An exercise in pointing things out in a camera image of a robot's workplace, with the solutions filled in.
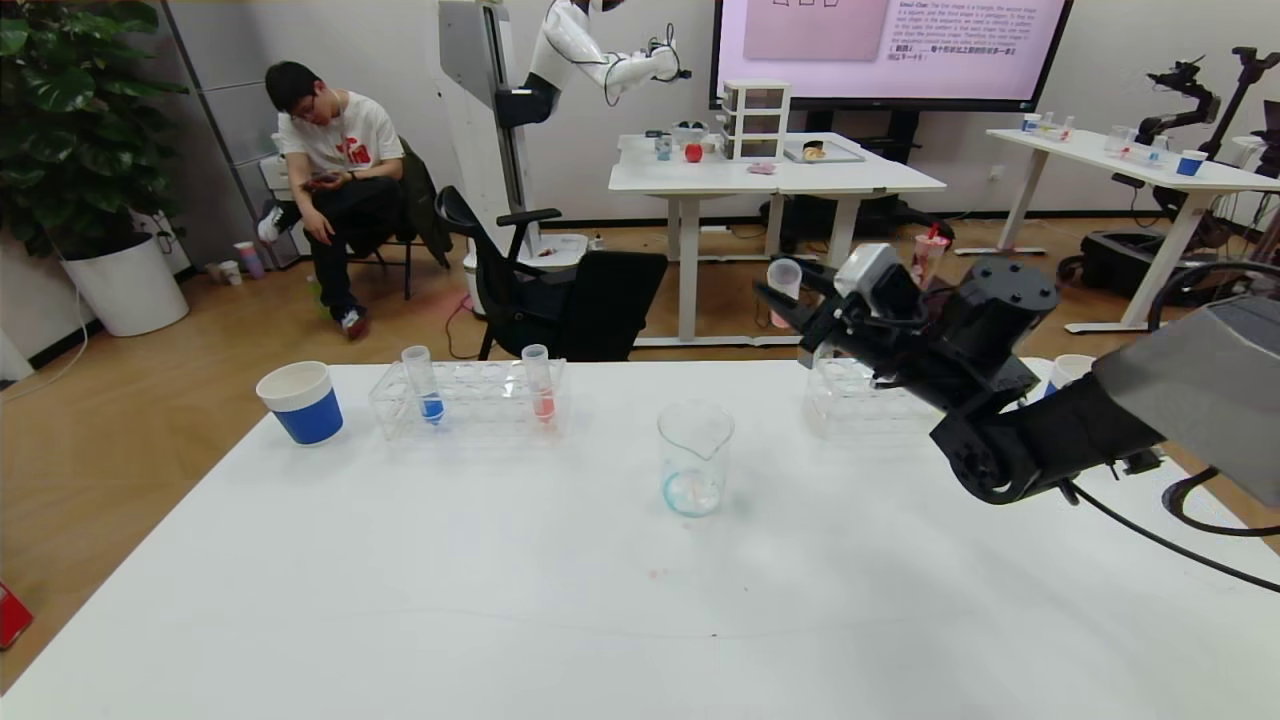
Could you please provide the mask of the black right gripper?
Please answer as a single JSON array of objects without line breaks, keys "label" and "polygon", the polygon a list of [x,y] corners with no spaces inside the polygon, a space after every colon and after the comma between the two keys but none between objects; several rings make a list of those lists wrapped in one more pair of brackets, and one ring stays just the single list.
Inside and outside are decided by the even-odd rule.
[{"label": "black right gripper", "polygon": [[872,369],[879,386],[905,386],[933,354],[940,322],[954,287],[920,288],[913,281],[876,281],[869,295],[842,296],[835,269],[815,261],[777,256],[771,286],[753,283],[771,320],[803,332],[803,347],[814,355],[850,357]]}]

